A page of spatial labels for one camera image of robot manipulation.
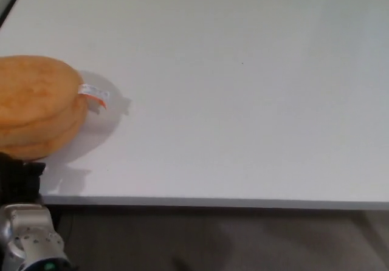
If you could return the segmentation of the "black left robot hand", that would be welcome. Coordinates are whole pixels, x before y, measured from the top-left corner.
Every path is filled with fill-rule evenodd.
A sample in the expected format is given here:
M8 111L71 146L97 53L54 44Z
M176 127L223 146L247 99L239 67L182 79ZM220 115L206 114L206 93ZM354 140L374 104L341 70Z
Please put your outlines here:
M40 177L44 162L25 162L1 153L1 205L42 203Z

